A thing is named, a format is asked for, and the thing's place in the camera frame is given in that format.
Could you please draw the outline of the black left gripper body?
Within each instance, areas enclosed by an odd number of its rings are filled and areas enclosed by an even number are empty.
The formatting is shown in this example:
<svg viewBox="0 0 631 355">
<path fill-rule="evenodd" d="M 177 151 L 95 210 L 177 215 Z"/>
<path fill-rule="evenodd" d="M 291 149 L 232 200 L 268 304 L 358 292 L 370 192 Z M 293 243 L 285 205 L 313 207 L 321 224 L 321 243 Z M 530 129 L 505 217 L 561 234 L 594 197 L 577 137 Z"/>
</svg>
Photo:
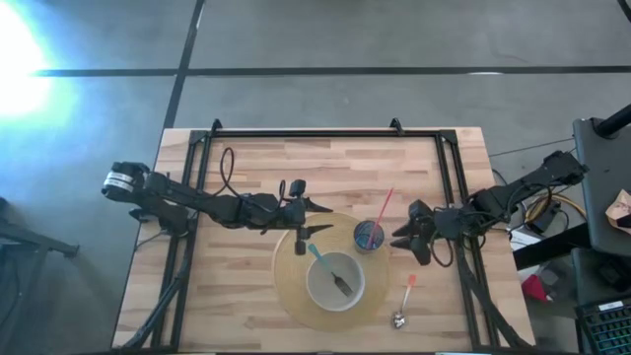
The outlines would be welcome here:
<svg viewBox="0 0 631 355">
<path fill-rule="evenodd" d="M 307 251 L 306 240 L 309 238 L 309 232 L 305 226 L 306 185 L 307 183 L 302 179 L 296 179 L 290 185 L 282 180 L 279 185 L 280 203 L 284 202 L 281 206 L 282 225 L 296 231 L 295 255 L 304 255 Z"/>
</svg>

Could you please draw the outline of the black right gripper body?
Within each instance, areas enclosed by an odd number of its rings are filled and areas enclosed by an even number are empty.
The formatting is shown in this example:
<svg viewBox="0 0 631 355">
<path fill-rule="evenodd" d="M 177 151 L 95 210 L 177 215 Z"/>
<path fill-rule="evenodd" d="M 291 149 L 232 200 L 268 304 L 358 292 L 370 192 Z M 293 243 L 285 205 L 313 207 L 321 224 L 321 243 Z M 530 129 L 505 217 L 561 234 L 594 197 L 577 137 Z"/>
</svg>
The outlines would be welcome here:
<svg viewBox="0 0 631 355">
<path fill-rule="evenodd" d="M 455 260 L 454 244 L 460 233 L 458 212 L 453 208 L 431 209 L 421 200 L 409 206 L 409 220 L 417 226 L 418 249 L 411 249 L 420 265 L 428 265 L 435 260 L 439 265 L 452 265 Z M 449 259 L 441 260 L 435 252 L 435 242 L 444 239 L 447 242 Z"/>
</svg>

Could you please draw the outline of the thin pink stick utensil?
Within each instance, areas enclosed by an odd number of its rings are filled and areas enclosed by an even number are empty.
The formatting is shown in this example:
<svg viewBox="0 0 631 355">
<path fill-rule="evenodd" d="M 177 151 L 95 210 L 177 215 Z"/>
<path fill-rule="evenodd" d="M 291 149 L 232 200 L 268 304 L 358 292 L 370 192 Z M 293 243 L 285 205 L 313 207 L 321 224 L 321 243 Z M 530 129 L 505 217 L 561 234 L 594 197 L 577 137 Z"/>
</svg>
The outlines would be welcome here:
<svg viewBox="0 0 631 355">
<path fill-rule="evenodd" d="M 394 190 L 394 188 L 392 187 L 388 191 L 388 194 L 386 195 L 386 201 L 385 201 L 384 205 L 382 206 L 382 209 L 380 211 L 380 214 L 379 214 L 377 220 L 375 221 L 373 229 L 371 230 L 371 234 L 369 235 L 369 238 L 368 238 L 367 244 L 366 244 L 366 247 L 367 247 L 368 251 L 371 251 L 371 250 L 373 250 L 375 248 L 374 247 L 375 239 L 376 239 L 376 237 L 379 234 L 378 229 L 381 227 L 381 222 L 382 222 L 384 214 L 386 212 L 386 208 L 387 208 L 387 206 L 388 206 L 388 204 L 390 202 L 390 199 L 392 197 L 393 190 Z"/>
</svg>

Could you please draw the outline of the fork with teal handle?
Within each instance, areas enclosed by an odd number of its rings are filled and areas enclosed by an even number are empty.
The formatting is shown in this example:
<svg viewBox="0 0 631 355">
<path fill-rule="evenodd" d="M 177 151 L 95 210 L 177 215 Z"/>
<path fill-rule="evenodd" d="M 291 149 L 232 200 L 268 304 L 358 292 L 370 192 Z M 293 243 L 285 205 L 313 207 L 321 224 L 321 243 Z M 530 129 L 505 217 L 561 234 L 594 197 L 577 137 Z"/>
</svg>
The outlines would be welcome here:
<svg viewBox="0 0 631 355">
<path fill-rule="evenodd" d="M 318 251 L 317 247 L 314 244 L 309 244 L 308 250 L 315 256 L 315 258 L 322 265 L 324 270 L 332 276 L 334 285 L 340 290 L 340 292 L 346 297 L 351 297 L 353 294 L 353 290 L 340 276 L 334 273 L 329 263 Z"/>
</svg>

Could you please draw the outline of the spoon with orange handle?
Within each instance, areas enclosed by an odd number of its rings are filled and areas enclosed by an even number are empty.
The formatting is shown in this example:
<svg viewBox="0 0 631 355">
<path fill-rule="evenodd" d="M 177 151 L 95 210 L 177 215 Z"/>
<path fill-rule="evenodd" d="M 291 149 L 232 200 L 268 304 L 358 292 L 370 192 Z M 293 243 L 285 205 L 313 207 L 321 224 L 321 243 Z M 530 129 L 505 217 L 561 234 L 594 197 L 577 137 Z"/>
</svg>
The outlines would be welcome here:
<svg viewBox="0 0 631 355">
<path fill-rule="evenodd" d="M 409 299 L 409 295 L 416 283 L 417 276 L 415 274 L 410 274 L 408 276 L 405 292 L 403 294 L 403 298 L 400 304 L 399 309 L 392 314 L 391 324 L 395 329 L 401 329 L 406 325 L 406 318 L 404 314 L 404 309 Z"/>
</svg>

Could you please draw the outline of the white round bowl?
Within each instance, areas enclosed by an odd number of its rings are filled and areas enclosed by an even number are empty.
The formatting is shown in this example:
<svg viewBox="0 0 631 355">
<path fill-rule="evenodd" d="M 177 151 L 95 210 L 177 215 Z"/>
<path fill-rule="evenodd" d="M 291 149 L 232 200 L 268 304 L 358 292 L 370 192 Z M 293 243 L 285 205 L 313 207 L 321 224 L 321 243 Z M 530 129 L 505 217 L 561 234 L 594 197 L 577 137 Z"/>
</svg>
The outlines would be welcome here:
<svg viewBox="0 0 631 355">
<path fill-rule="evenodd" d="M 330 312 L 345 312 L 355 307 L 364 295 L 366 278 L 360 263 L 351 255 L 331 251 L 322 254 L 334 273 L 340 276 L 353 290 L 346 297 L 334 285 L 332 276 L 315 259 L 307 271 L 307 290 L 311 299 L 322 309 Z"/>
</svg>

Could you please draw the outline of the shiny blue metal cup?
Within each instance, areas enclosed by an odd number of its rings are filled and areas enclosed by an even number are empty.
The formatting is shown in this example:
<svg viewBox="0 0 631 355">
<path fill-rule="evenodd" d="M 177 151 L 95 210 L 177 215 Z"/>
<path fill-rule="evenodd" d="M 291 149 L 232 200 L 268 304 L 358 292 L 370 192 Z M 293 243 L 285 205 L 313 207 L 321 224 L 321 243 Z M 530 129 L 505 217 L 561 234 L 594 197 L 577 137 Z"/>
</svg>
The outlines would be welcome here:
<svg viewBox="0 0 631 355">
<path fill-rule="evenodd" d="M 385 233 L 375 221 L 366 220 L 356 225 L 353 238 L 357 252 L 370 253 L 383 245 Z"/>
</svg>

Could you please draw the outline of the round woven straw placemat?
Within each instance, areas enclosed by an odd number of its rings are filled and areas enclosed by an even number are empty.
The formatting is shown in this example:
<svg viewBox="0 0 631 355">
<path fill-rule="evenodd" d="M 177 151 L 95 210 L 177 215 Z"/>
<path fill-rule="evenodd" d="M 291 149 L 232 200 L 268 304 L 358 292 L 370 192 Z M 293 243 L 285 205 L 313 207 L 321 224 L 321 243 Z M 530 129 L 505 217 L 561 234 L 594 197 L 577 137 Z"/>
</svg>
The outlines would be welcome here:
<svg viewBox="0 0 631 355">
<path fill-rule="evenodd" d="M 315 233 L 308 244 L 314 244 L 321 254 L 347 253 L 363 268 L 366 289 L 359 303 L 349 311 L 326 311 L 311 299 L 307 271 L 316 257 L 310 252 L 295 255 L 294 232 L 284 233 L 276 244 L 272 257 L 274 285 L 282 307 L 296 321 L 315 330 L 343 331 L 370 323 L 385 304 L 390 286 L 389 252 L 385 248 L 357 252 L 353 232 L 358 223 L 357 219 L 341 213 L 320 213 L 307 218 L 309 226 L 332 224 L 331 228 Z"/>
</svg>

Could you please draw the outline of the red small object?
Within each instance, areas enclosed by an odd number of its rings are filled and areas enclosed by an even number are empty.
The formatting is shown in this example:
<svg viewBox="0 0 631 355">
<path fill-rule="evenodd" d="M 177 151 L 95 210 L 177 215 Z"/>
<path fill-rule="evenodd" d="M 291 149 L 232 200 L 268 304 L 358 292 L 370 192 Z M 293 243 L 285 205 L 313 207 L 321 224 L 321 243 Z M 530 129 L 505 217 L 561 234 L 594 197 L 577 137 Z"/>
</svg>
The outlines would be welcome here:
<svg viewBox="0 0 631 355">
<path fill-rule="evenodd" d="M 525 296 L 530 297 L 540 302 L 547 302 L 547 294 L 543 288 L 543 284 L 537 275 L 530 275 L 525 281 L 522 282 L 522 290 Z"/>
</svg>

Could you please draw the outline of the grey side table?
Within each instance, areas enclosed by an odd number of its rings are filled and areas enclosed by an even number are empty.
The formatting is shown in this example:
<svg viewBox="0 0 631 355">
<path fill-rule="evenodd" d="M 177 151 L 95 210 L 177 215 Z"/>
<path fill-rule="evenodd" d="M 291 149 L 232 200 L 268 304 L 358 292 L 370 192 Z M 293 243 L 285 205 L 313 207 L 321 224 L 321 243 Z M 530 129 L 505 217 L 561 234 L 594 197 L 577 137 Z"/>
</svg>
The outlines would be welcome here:
<svg viewBox="0 0 631 355">
<path fill-rule="evenodd" d="M 605 214 L 622 189 L 631 193 L 631 125 L 607 139 L 596 134 L 591 120 L 577 119 L 573 133 L 578 160 L 589 169 L 582 189 L 592 248 L 631 256 L 631 235 L 614 228 Z"/>
</svg>

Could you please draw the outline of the brown paper bag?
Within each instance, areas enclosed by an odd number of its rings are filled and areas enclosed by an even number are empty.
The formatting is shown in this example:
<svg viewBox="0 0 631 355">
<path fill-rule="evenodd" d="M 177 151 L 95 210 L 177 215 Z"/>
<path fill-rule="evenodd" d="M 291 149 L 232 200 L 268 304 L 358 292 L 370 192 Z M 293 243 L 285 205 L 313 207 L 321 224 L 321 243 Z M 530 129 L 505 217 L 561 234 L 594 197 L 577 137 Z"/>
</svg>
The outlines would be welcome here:
<svg viewBox="0 0 631 355">
<path fill-rule="evenodd" d="M 605 216 L 612 227 L 631 234 L 631 193 L 621 189 L 607 207 Z"/>
</svg>

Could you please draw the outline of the black plastic crate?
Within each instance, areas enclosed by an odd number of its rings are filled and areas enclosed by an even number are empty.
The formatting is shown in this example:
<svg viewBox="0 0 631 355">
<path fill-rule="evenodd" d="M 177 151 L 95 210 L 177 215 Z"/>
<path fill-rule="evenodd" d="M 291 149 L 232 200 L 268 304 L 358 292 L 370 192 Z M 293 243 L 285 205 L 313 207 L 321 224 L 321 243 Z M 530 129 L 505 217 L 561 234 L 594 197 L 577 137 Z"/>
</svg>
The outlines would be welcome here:
<svg viewBox="0 0 631 355">
<path fill-rule="evenodd" d="M 575 309 L 593 355 L 631 355 L 631 294 Z"/>
</svg>

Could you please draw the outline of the black pole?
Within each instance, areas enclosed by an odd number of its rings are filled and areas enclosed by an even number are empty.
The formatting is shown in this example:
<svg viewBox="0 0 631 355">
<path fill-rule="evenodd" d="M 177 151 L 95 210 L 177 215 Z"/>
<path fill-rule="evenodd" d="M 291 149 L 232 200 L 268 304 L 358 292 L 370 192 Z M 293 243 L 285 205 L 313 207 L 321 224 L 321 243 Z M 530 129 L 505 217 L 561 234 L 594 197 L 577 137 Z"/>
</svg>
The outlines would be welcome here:
<svg viewBox="0 0 631 355">
<path fill-rule="evenodd" d="M 631 104 L 614 113 L 607 119 L 595 118 L 593 126 L 595 133 L 606 139 L 613 139 L 618 132 L 631 123 Z"/>
</svg>

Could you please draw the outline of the black floor stand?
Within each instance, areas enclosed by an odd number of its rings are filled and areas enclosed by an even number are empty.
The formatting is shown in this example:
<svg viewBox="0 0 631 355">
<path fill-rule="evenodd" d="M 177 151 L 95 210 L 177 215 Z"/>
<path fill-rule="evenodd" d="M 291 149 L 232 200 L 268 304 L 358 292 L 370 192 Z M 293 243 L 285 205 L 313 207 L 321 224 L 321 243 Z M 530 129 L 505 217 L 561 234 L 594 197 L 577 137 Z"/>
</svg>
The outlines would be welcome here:
<svg viewBox="0 0 631 355">
<path fill-rule="evenodd" d="M 58 251 L 74 257 L 78 245 L 70 245 L 11 222 L 9 203 L 0 197 L 0 355 L 9 345 L 30 293 L 41 274 L 47 254 Z"/>
</svg>

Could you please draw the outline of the black aluminium table frame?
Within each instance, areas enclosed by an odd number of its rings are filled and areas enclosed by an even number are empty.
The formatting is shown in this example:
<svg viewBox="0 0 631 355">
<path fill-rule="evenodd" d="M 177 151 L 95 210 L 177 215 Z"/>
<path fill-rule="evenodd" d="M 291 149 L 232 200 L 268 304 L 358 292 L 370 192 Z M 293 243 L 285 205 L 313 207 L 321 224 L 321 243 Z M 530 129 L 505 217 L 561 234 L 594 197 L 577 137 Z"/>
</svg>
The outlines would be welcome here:
<svg viewBox="0 0 631 355">
<path fill-rule="evenodd" d="M 482 132 L 458 128 L 168 129 L 156 172 L 208 193 L 279 194 L 304 180 L 306 197 L 360 222 L 377 220 L 387 236 L 403 226 L 419 199 L 458 207 L 494 182 Z M 463 289 L 461 248 L 452 265 L 420 265 L 407 250 L 389 252 L 390 286 L 373 320 L 343 331 L 315 330 L 282 307 L 272 257 L 286 232 L 229 230 L 193 213 L 186 236 L 159 237 L 154 222 L 135 240 L 112 350 L 116 354 L 357 353 L 484 350 L 490 320 Z M 404 309 L 391 317 L 408 276 L 416 283 Z"/>
</svg>

